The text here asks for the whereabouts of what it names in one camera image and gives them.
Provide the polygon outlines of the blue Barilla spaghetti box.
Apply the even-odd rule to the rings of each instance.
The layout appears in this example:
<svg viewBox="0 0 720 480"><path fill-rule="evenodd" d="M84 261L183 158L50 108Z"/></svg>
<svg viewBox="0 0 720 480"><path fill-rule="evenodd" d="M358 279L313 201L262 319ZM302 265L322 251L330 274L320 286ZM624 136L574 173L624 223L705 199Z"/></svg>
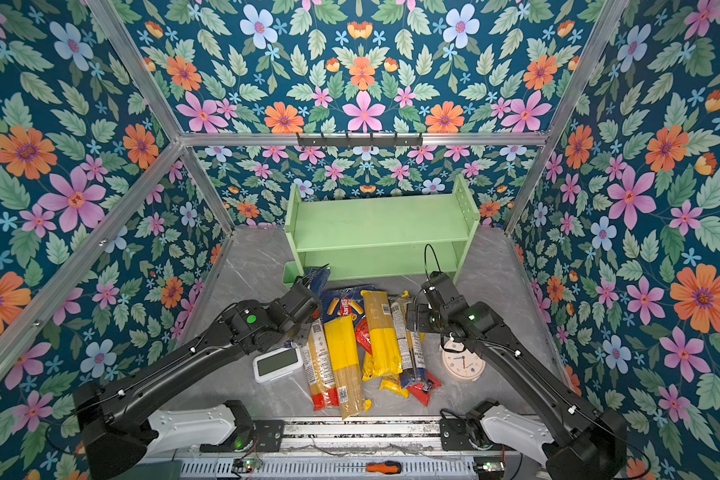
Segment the blue Barilla spaghetti box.
<svg viewBox="0 0 720 480"><path fill-rule="evenodd" d="M328 264L320 267L307 267L302 276L301 283L311 292L319 296L330 278L331 268Z"/></svg>

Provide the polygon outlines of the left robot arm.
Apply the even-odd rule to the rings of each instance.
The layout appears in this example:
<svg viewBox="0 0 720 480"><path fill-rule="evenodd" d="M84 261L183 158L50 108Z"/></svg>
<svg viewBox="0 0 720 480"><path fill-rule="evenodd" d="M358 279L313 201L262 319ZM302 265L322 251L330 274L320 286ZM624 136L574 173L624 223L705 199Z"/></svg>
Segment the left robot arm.
<svg viewBox="0 0 720 480"><path fill-rule="evenodd" d="M155 363L106 385L83 384L73 401L91 477L111 479L151 453L227 442L243 424L240 409L224 404L176 415L163 406L220 368L282 345L319 307L318 296L302 283L268 303L237 301Z"/></svg>

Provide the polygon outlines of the yellow-banded spaghetti bag barcode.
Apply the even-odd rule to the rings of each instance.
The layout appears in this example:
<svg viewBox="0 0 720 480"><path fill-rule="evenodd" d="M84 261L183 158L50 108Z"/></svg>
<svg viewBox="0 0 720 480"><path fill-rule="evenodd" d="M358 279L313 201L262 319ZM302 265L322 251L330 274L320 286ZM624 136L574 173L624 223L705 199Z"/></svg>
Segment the yellow-banded spaghetti bag barcode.
<svg viewBox="0 0 720 480"><path fill-rule="evenodd" d="M394 328L391 306L384 291L362 290L365 315L369 328L373 375L385 377L402 372L402 358Z"/></svg>

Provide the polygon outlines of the clear spaghetti bag blue end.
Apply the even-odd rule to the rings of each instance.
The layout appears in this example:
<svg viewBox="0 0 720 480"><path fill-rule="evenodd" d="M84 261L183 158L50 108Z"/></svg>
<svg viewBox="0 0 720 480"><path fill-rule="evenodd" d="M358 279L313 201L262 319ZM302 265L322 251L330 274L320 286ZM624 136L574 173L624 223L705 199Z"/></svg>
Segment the clear spaghetti bag blue end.
<svg viewBox="0 0 720 480"><path fill-rule="evenodd" d="M412 301L409 297L394 297L391 313L398 350L401 358L401 386L404 389L423 385L428 381L421 339L417 331L407 327L407 311Z"/></svg>

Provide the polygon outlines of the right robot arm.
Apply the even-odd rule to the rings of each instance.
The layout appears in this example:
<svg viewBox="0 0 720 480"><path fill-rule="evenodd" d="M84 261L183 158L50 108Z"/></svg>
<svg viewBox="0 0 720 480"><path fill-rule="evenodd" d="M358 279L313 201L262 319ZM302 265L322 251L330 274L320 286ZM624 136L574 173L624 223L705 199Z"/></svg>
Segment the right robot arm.
<svg viewBox="0 0 720 480"><path fill-rule="evenodd" d="M553 479L614 479L627 464L627 423L599 410L545 368L484 302L469 304L442 271L429 275L406 319L451 342L445 352L473 353L533 409L520 415L486 399L467 412L462 436L477 448L503 445L537 462Z"/></svg>

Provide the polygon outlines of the yellow spaghetti bag long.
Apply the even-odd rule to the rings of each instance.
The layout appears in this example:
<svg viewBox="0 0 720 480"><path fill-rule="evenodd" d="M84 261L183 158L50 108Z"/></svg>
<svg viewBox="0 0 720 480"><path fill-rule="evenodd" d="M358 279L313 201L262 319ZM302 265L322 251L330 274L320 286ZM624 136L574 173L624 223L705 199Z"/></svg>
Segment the yellow spaghetti bag long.
<svg viewBox="0 0 720 480"><path fill-rule="evenodd" d="M324 324L343 420L367 412L372 405L363 390L354 319L355 316L350 314Z"/></svg>

